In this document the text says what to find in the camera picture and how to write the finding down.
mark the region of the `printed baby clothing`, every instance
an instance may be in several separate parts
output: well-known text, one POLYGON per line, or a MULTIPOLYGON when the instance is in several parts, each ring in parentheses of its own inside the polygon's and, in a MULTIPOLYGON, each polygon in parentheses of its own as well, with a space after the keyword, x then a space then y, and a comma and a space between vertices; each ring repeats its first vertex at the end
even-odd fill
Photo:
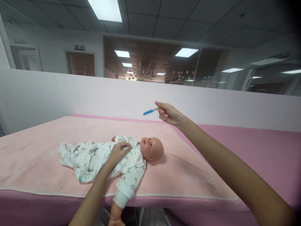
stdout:
POLYGON ((133 147, 115 165, 109 179, 123 174, 117 182, 114 202, 124 208, 127 201, 134 195, 146 168, 146 160, 143 159, 140 142, 129 136, 117 136, 115 142, 84 142, 76 146, 72 146, 70 143, 61 143, 60 154, 61 164, 73 168, 80 183, 94 182, 98 172, 110 157, 113 146, 120 141, 126 141, 133 147), (98 159, 94 163, 94 170, 90 171, 89 165, 95 155, 98 156, 98 159))

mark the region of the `doll face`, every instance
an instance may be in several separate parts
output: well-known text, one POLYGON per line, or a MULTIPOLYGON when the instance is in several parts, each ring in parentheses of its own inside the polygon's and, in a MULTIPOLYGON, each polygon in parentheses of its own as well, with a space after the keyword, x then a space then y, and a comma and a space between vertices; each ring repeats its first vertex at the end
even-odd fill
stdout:
POLYGON ((143 157, 151 162, 158 161, 164 154, 164 149, 161 141, 158 138, 144 137, 141 139, 141 152, 143 157))

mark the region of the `forearm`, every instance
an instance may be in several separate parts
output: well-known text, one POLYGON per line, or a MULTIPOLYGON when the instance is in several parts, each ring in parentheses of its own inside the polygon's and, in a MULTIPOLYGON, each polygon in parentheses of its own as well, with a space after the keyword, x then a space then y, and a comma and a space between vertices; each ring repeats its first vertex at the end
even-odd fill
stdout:
POLYGON ((100 202, 105 193, 107 180, 114 164, 110 159, 104 164, 69 225, 94 225, 100 202))
POLYGON ((178 128, 250 208, 260 225, 284 225, 291 220, 290 206, 238 156, 185 116, 178 128))

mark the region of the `ceiling light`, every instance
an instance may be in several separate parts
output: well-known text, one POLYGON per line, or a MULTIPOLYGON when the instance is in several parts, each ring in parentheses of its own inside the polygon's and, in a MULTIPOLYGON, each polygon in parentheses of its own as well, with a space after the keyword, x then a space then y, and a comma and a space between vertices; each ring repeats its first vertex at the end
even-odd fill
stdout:
POLYGON ((119 50, 115 50, 117 56, 119 57, 127 57, 129 58, 129 52, 127 51, 119 51, 119 50))
POLYGON ((241 70, 243 70, 243 69, 240 69, 240 68, 231 68, 231 69, 228 69, 228 70, 224 70, 222 72, 231 73, 231 72, 241 71, 241 70))
POLYGON ((122 22, 117 0, 88 0, 99 20, 122 22))
POLYGON ((192 54, 194 54, 196 49, 187 49, 187 48, 182 48, 177 54, 176 57, 190 57, 192 54))
POLYGON ((270 58, 270 59, 265 59, 265 60, 262 60, 262 61, 257 61, 257 62, 254 62, 254 63, 250 63, 250 64, 265 65, 265 64, 270 64, 270 63, 276 63, 276 62, 283 61, 283 60, 285 60, 285 59, 270 58))
POLYGON ((284 74, 297 74, 297 73, 301 73, 301 70, 295 70, 295 71, 288 71, 288 72, 282 72, 284 74))
POLYGON ((132 64, 130 64, 130 63, 122 63, 122 65, 125 67, 133 67, 132 64))

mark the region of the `doll arm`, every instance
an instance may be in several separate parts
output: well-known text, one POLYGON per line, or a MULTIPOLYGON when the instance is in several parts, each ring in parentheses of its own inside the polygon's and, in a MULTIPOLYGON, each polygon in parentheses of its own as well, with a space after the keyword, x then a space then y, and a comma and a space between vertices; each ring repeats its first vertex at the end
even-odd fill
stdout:
POLYGON ((122 211, 135 193, 145 171, 146 162, 142 162, 130 168, 117 182, 117 192, 113 199, 110 220, 118 221, 121 218, 122 211))
POLYGON ((115 142, 120 142, 120 141, 128 142, 131 145, 136 145, 138 143, 138 141, 135 138, 130 136, 116 136, 115 142))

